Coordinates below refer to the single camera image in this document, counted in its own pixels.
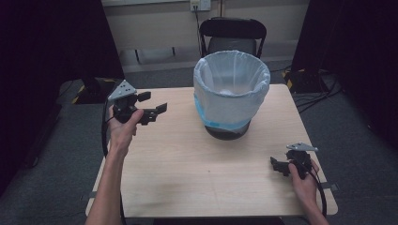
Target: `wall outlet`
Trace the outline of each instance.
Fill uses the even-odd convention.
[[[192,12],[195,11],[210,11],[211,10],[211,0],[191,0],[190,9]]]

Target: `person's left hand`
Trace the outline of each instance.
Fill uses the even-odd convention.
[[[113,107],[109,108],[109,115],[111,118],[114,116]],[[112,118],[108,122],[109,129],[111,131],[111,148],[110,153],[117,154],[124,158],[129,152],[129,145],[132,140],[132,136],[137,134],[137,123],[143,116],[143,110],[137,110],[131,115],[131,118],[126,124],[122,124],[115,118]]]

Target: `chair backrest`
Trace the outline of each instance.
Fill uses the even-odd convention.
[[[262,23],[254,19],[214,17],[202,22],[199,32],[201,38],[202,57],[207,54],[205,42],[206,36],[213,38],[261,39],[258,51],[255,54],[256,57],[260,58],[264,40],[267,35],[267,28]]]

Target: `hand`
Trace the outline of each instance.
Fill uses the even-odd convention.
[[[109,115],[111,118],[114,116],[113,107],[109,108]],[[126,124],[122,124],[115,118],[108,122],[109,129],[111,131],[111,148],[109,153],[117,154],[124,158],[129,152],[129,145],[132,140],[132,136],[137,134],[137,123],[143,116],[143,110],[137,110],[131,115],[131,118]]]
[[[311,173],[316,175],[319,171],[318,165],[311,159],[313,168]],[[299,172],[293,163],[289,163],[289,170],[293,177],[293,189],[303,206],[316,205],[316,190],[317,185],[312,176],[307,174],[304,180],[299,177]]]

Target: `forearm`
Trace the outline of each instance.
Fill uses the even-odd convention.
[[[311,225],[329,225],[315,202],[303,202],[301,205],[303,206],[305,215],[307,215]]]
[[[124,158],[111,150],[86,224],[120,224],[120,182]]]

